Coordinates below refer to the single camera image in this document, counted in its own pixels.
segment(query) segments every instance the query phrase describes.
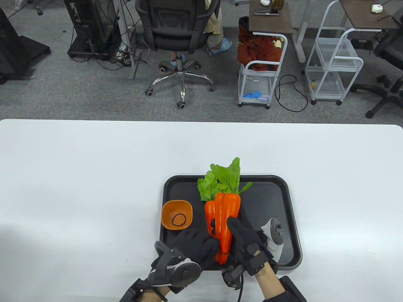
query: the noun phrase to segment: desk leg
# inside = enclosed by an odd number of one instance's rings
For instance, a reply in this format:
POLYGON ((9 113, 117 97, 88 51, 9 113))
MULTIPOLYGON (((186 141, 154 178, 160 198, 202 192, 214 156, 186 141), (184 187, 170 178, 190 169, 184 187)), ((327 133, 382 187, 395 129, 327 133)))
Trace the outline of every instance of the desk leg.
POLYGON ((309 17, 311 15, 310 6, 313 4, 314 1, 315 0, 308 0, 307 4, 305 6, 305 10, 303 12, 301 25, 299 26, 298 32, 297 32, 297 34, 292 35, 295 52, 297 54, 297 58, 300 63, 305 63, 305 61, 306 61, 305 54, 303 52, 301 43, 302 43, 303 37, 305 36, 305 32, 306 32, 306 29, 307 29, 308 23, 309 23, 309 17))
POLYGON ((129 80, 133 80, 136 69, 137 69, 137 64, 136 65, 134 64, 135 59, 134 59, 133 52, 131 51, 131 49, 133 49, 134 47, 132 48, 130 45, 129 31, 127 30, 127 22, 126 22, 126 17, 125 17, 125 11, 123 10, 122 1, 123 0, 113 0, 115 10, 117 10, 117 8, 119 9, 118 25, 119 25, 120 34, 122 35, 122 43, 121 43, 119 49, 123 52, 126 49, 128 49, 130 51, 131 69, 130 69, 130 73, 129 73, 129 80))

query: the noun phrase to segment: black tray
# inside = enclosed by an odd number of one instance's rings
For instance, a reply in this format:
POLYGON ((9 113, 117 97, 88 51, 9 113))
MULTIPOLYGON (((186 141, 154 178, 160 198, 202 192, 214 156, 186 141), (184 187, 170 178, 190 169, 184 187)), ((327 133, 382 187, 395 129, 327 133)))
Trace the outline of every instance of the black tray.
MULTIPOLYGON (((169 200, 187 200, 193 207, 193 221, 190 228, 197 228, 207 232, 204 202, 200 201, 197 180, 203 176, 173 176, 164 185, 162 205, 169 200)), ((289 271, 298 267, 302 261, 301 245, 299 242, 297 226, 295 224, 293 207, 288 186, 283 179, 274 175, 241 175, 240 188, 247 182, 253 182, 249 190, 242 193, 242 211, 239 218, 244 215, 255 230, 275 217, 284 228, 284 246, 280 260, 279 270, 289 271)), ((180 231, 167 230, 161 225, 160 240, 171 247, 174 238, 180 231)), ((227 263, 232 263, 231 255, 227 263)), ((208 270, 221 270, 219 263, 214 263, 208 270)))

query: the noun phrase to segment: floor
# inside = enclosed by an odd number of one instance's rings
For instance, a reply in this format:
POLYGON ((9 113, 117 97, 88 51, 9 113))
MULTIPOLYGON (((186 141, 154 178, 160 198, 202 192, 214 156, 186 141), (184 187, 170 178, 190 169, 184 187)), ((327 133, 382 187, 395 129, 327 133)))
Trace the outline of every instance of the floor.
MULTIPOLYGON (((289 0, 293 26, 298 27, 305 1, 289 0)), ((247 5, 235 7, 230 0, 222 0, 225 35, 237 40, 237 23, 247 15, 247 5)), ((327 5, 318 1, 312 13, 310 26, 318 23, 327 5)), ((237 79, 239 64, 236 48, 209 58, 205 50, 199 50, 188 58, 197 58, 202 71, 216 81, 216 91, 209 92, 208 85, 187 85, 188 103, 179 110, 179 89, 173 80, 155 87, 154 95, 146 97, 144 90, 158 76, 158 62, 168 58, 164 51, 150 52, 147 64, 139 66, 134 81, 129 81, 128 68, 108 71, 96 61, 76 63, 66 54, 71 42, 73 25, 61 0, 46 0, 44 15, 37 16, 32 5, 10 18, 20 35, 28 36, 47 44, 52 54, 34 67, 33 77, 27 81, 9 81, 0 86, 0 119, 85 119, 85 120, 165 120, 165 121, 209 121, 209 122, 293 122, 293 123, 351 123, 351 124, 398 124, 403 126, 403 111, 394 105, 386 105, 371 120, 364 114, 378 101, 369 93, 349 93, 341 106, 334 102, 318 102, 308 105, 301 113, 283 109, 274 99, 270 110, 259 106, 237 106, 237 79)), ((137 20, 134 1, 128 7, 137 20)), ((337 12, 334 19, 341 17, 337 12)), ((304 41, 305 52, 309 52, 312 39, 304 41)), ((378 74, 387 74, 395 80, 401 71, 385 61, 359 51, 365 65, 357 83, 375 83, 378 74)), ((301 75, 303 65, 297 62, 292 44, 285 55, 281 71, 298 78, 296 87, 307 94, 307 84, 301 75)), ((281 91, 281 103, 293 110, 301 109, 305 100, 292 87, 281 91)))

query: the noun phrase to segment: gloved hand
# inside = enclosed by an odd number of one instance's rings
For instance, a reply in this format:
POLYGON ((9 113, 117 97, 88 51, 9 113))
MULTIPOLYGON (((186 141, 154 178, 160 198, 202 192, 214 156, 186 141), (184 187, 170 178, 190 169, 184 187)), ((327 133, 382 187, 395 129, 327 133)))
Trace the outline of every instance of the gloved hand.
POLYGON ((179 249, 186 257, 205 270, 215 258, 220 241, 208 233, 194 229, 183 230, 174 240, 172 248, 179 249))
POLYGON ((257 263, 263 259, 264 255, 275 273, 277 272, 277 263, 272 259, 273 255, 265 247, 258 232, 254 231, 249 225, 243 225, 239 219, 233 217, 227 219, 227 225, 234 236, 235 256, 250 275, 254 275, 255 270, 259 269, 257 263), (264 255, 255 257, 258 251, 262 251, 264 255))

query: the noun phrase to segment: metal rolling cart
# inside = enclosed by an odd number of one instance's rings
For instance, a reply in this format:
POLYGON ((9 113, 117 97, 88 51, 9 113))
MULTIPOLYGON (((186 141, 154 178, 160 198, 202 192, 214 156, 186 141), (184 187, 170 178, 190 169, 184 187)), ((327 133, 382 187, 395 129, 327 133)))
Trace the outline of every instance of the metal rolling cart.
POLYGON ((347 39, 348 34, 353 31, 381 31, 380 29, 356 28, 347 30, 344 27, 323 26, 331 6, 338 2, 339 0, 335 0, 328 5, 303 72, 305 73, 308 82, 312 105, 316 104, 317 99, 336 100, 336 104, 341 105, 350 90, 351 85, 354 83, 354 80, 357 78, 358 73, 364 65, 364 61, 358 57, 350 40, 347 39), (342 34, 340 38, 320 37, 323 29, 336 30, 342 34), (314 52, 317 53, 321 66, 310 66, 314 52), (347 88, 344 88, 339 72, 354 73, 347 88))
POLYGON ((286 36, 278 33, 253 32, 253 34, 282 38, 284 43, 281 58, 279 62, 251 61, 246 66, 241 64, 238 76, 238 106, 241 107, 244 103, 263 104, 266 105, 266 109, 270 109, 274 88, 276 87, 278 75, 280 74, 281 64, 283 63, 288 40, 286 36), (254 71, 249 69, 252 64, 277 66, 277 71, 254 71), (259 91, 262 94, 262 97, 258 99, 244 97, 245 95, 255 91, 259 91))

